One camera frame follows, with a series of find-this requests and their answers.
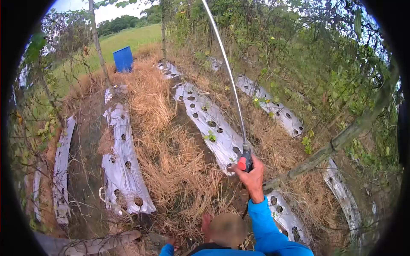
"sprayer handle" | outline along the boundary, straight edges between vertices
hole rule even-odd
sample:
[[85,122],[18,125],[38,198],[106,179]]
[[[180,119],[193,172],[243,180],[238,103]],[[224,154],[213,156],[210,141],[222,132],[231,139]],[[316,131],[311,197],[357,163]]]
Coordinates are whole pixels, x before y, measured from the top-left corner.
[[251,150],[244,150],[238,161],[238,167],[244,172],[250,172],[253,169]]

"hand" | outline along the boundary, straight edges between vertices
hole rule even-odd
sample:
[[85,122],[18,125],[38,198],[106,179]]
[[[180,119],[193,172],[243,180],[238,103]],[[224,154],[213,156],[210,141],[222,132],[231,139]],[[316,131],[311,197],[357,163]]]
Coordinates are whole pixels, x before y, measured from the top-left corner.
[[232,165],[230,167],[238,176],[242,183],[248,190],[249,195],[252,198],[254,204],[262,203],[265,200],[263,195],[263,163],[252,154],[253,169],[247,173],[238,168],[238,166]]
[[178,250],[178,248],[180,246],[179,242],[175,238],[168,239],[168,241],[166,243],[174,246],[174,251]]

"person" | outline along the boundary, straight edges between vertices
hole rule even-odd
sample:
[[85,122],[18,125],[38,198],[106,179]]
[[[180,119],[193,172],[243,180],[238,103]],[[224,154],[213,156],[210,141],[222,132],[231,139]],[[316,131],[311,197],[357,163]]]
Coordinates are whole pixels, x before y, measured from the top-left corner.
[[[248,203],[248,212],[252,220],[252,231],[255,235],[256,244],[254,251],[242,251],[231,248],[221,247],[210,240],[208,226],[210,215],[202,217],[202,232],[205,233],[204,243],[197,246],[190,255],[227,255],[227,256],[313,256],[312,251],[304,245],[289,241],[288,237],[282,234],[277,228],[268,207],[268,199],[263,194],[263,163],[252,154],[253,169],[247,173],[232,165],[233,171],[246,186],[251,197]],[[160,256],[173,256],[174,250],[178,248],[175,239],[162,248]]]

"tree trunk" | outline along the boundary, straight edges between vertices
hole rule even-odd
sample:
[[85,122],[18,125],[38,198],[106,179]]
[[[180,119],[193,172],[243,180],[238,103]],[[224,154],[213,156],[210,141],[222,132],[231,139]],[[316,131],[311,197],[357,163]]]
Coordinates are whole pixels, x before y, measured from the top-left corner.
[[103,238],[86,240],[54,238],[38,232],[34,232],[34,236],[48,255],[87,255],[99,254],[118,245],[122,246],[141,237],[141,233],[138,230],[133,230],[116,236],[107,235]]
[[90,15],[91,15],[91,27],[93,30],[93,38],[94,38],[94,44],[96,45],[96,50],[98,53],[98,57],[100,59],[100,65],[102,68],[102,71],[104,72],[104,81],[105,81],[105,86],[109,89],[112,95],[114,95],[114,88],[111,85],[111,82],[109,81],[108,77],[108,72],[107,72],[107,67],[105,66],[105,61],[103,58],[103,53],[101,52],[101,46],[100,46],[100,41],[98,40],[98,33],[97,33],[97,25],[96,25],[96,16],[94,14],[94,1],[89,0],[88,5],[90,8]]
[[399,70],[396,68],[393,61],[390,63],[389,71],[391,72],[390,78],[386,80],[385,84],[377,92],[373,110],[367,107],[361,117],[357,118],[351,125],[349,125],[349,127],[345,128],[336,137],[331,139],[328,145],[319,149],[319,151],[305,159],[303,163],[288,171],[286,174],[282,174],[277,178],[267,181],[263,185],[263,190],[274,189],[282,181],[294,179],[301,174],[314,170],[318,164],[341,150],[347,143],[350,143],[368,128],[383,111],[383,108],[389,104],[399,79]]
[[48,86],[47,86],[47,83],[46,83],[44,77],[40,78],[40,82],[43,84],[44,91],[46,92],[48,101],[50,101],[50,104],[51,104],[51,107],[53,108],[54,114],[56,115],[58,121],[60,122],[61,127],[64,129],[65,122],[64,122],[63,118],[61,117],[60,113],[57,111],[57,107],[55,106],[53,98],[51,98],[51,93],[50,93],[50,90],[48,89]]
[[161,50],[162,50],[162,62],[164,68],[166,65],[166,42],[165,42],[165,0],[161,0]]

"bare foot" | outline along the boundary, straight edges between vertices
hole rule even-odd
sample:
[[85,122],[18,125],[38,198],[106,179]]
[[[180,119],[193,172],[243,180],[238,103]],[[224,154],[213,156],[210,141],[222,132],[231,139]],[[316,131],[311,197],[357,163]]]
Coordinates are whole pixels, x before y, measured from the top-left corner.
[[211,223],[211,220],[212,220],[212,216],[209,213],[202,214],[201,231],[205,233],[204,243],[207,243],[211,240],[211,237],[209,234],[209,224]]

